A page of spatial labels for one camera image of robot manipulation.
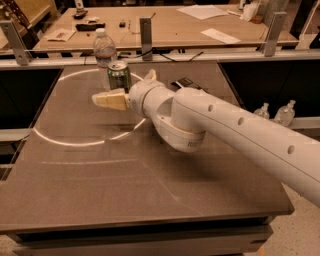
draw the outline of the metal bracket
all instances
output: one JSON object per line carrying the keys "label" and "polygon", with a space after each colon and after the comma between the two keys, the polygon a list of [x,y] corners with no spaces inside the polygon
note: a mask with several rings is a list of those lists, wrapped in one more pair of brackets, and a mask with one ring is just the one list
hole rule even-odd
{"label": "metal bracket", "polygon": [[140,35],[142,59],[145,61],[152,60],[152,32],[151,17],[140,18]]}
{"label": "metal bracket", "polygon": [[0,27],[3,30],[3,33],[6,35],[9,44],[13,50],[13,54],[16,58],[16,61],[21,66],[26,66],[32,59],[31,54],[27,51],[27,48],[22,41],[16,27],[13,22],[10,20],[0,21]]}
{"label": "metal bracket", "polygon": [[273,14],[266,40],[261,47],[261,51],[265,57],[271,57],[275,54],[279,35],[286,16],[286,12],[275,12]]}

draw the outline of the wooden tabletop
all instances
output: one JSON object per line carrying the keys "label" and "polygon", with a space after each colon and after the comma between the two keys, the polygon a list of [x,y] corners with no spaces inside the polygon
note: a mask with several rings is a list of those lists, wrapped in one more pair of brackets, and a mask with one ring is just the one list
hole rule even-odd
{"label": "wooden tabletop", "polygon": [[[188,77],[235,102],[214,61],[130,64],[141,77],[150,68],[165,84]],[[99,79],[95,65],[64,69],[14,168],[0,182],[0,233],[293,211],[277,180],[213,135],[206,134],[196,153],[177,152],[150,120],[95,106],[91,97],[103,90]]]}
{"label": "wooden tabletop", "polygon": [[[140,17],[152,15],[152,40],[157,48],[208,48],[208,47],[241,47],[260,46],[268,28],[265,24],[254,24],[240,20],[236,15],[224,15],[199,20],[180,11],[182,6],[149,6],[149,7],[103,7],[86,8],[88,14],[82,20],[73,19],[75,9],[68,9],[46,32],[59,28],[76,30],[76,24],[86,23],[88,17],[99,17],[99,23],[106,23],[106,31],[114,40],[118,49],[135,50],[141,48]],[[237,5],[217,5],[217,8],[239,12]],[[120,28],[121,21],[126,23]],[[236,44],[226,44],[201,32],[214,28],[222,33],[241,40]],[[35,49],[82,49],[92,48],[95,32],[76,32],[67,42],[49,42],[46,39],[36,45]],[[287,31],[282,31],[279,45],[296,45],[297,40]]]}

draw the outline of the green can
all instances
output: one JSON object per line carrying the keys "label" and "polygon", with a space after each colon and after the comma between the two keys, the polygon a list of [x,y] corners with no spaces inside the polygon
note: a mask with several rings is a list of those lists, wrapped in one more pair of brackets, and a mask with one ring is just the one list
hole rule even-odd
{"label": "green can", "polygon": [[131,73],[128,64],[122,60],[112,61],[108,65],[110,89],[123,88],[126,93],[132,86]]}

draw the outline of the clear water bottle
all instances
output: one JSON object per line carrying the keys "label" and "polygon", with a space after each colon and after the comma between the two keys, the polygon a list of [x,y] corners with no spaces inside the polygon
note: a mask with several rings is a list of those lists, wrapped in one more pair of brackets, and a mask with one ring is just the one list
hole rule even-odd
{"label": "clear water bottle", "polygon": [[294,118],[295,111],[293,106],[296,102],[294,100],[290,100],[288,105],[279,108],[274,121],[283,126],[288,126]]}
{"label": "clear water bottle", "polygon": [[108,65],[110,62],[117,60],[117,49],[104,28],[98,28],[96,30],[93,52],[97,60],[102,86],[106,91],[110,91]]}
{"label": "clear water bottle", "polygon": [[253,113],[257,116],[261,116],[264,119],[269,119],[270,114],[268,112],[268,103],[263,103],[263,106],[261,108],[256,109]]}

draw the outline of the white paper sheet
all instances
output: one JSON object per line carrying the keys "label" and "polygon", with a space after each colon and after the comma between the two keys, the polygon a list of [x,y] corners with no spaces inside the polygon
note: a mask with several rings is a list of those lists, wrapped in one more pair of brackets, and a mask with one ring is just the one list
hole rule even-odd
{"label": "white paper sheet", "polygon": [[228,15],[227,12],[220,10],[213,5],[192,5],[188,7],[182,7],[177,10],[199,20],[204,20],[221,15]]}
{"label": "white paper sheet", "polygon": [[240,42],[241,40],[239,40],[238,38],[229,36],[225,33],[222,33],[216,29],[210,28],[208,30],[202,31],[202,34],[209,36],[213,39],[219,40],[221,42],[224,42],[226,44],[235,44],[237,42]]}
{"label": "white paper sheet", "polygon": [[74,30],[67,30],[67,29],[57,29],[56,31],[50,33],[49,35],[45,36],[45,39],[48,41],[63,41],[67,42],[75,33]]}

